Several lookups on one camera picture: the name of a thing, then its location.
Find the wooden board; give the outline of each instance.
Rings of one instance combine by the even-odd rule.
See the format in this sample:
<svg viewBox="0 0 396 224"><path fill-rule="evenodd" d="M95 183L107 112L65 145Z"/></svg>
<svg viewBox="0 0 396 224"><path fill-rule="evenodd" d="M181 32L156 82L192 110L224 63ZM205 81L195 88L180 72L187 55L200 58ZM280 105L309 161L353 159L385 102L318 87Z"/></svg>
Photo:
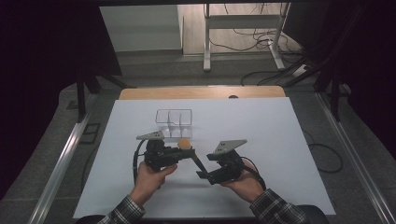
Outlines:
<svg viewBox="0 0 396 224"><path fill-rule="evenodd" d="M161 99L224 99L231 95L239 98L285 97L285 92L278 86L252 87L172 87L125 89L120 100L161 100Z"/></svg>

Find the person's left hand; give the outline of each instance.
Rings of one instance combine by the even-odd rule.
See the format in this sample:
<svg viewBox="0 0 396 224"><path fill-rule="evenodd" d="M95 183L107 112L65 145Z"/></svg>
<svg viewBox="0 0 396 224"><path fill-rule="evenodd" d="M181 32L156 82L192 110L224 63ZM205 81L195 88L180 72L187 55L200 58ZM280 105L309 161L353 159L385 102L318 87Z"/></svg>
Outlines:
<svg viewBox="0 0 396 224"><path fill-rule="evenodd" d="M131 191L131 199L139 206L148 201L160 185L165 182L165 177L172 174L177 165L165 167L160 172L155 172L149 168L143 161L140 162L138 175L134 188Z"/></svg>

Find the gray carpet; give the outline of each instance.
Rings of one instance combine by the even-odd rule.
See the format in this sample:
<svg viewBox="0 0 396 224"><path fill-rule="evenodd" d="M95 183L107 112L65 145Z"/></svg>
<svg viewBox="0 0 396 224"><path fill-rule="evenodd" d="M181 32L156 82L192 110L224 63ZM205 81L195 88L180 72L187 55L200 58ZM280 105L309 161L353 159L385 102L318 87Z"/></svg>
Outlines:
<svg viewBox="0 0 396 224"><path fill-rule="evenodd" d="M177 55L119 55L123 77L118 79L134 86L197 86L197 85L239 85L240 78L254 71L267 71L246 79L247 84L256 84L276 70L268 55L215 55L212 71L203 71L199 57ZM283 82L290 77L278 77L267 83ZM94 105L89 120L92 130L100 124L94 135L85 134L78 145L74 158L64 177L45 223L74 223L71 216L77 206L81 186L92 165L95 147L106 128L111 108L120 94L120 88L99 78L103 89ZM334 148L344 161L344 168L336 174L320 172L331 198L337 216L329 217L331 223L381 223L379 216L366 196L361 182L355 174L348 158L335 136L330 122L325 117L318 100L312 91L314 77L285 89L291 99L297 118L304 130L307 143L321 143ZM70 109L70 101L76 101L76 87L62 91L60 104L34 155L26 164L6 197L0 202L0 223L26 223L44 189L64 144L74 127L78 112ZM388 154L378 139L361 122L348 106L345 99L340 104L340 116L353 144L359 151L365 165L395 211L396 168L395 160ZM317 166L323 170L336 169L339 160L330 150L315 147L312 151Z"/></svg>

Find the wall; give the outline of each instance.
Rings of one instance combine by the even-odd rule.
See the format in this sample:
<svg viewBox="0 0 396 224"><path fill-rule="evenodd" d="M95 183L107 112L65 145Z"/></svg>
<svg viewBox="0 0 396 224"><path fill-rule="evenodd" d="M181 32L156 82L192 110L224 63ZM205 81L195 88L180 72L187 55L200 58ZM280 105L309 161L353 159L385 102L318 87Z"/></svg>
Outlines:
<svg viewBox="0 0 396 224"><path fill-rule="evenodd" d="M100 9L116 52L181 49L177 6Z"/></svg>

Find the white board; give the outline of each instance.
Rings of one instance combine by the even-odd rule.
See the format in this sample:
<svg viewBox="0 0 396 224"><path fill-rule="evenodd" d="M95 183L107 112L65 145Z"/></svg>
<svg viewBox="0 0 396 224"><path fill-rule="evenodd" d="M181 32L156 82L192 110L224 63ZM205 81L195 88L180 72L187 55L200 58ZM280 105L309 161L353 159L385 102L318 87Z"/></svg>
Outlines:
<svg viewBox="0 0 396 224"><path fill-rule="evenodd" d="M256 163L267 188L289 203L313 204L326 215L335 214L290 99L281 97L117 101L75 218L106 215L130 193L133 155L139 144L135 138L158 131L158 109L192 110L191 145L208 171L219 169L206 157L219 141L247 139L236 151ZM177 146L175 141L165 143ZM253 217L248 203L230 189L200 179L196 171L192 160L180 161L144 205L145 218Z"/></svg>

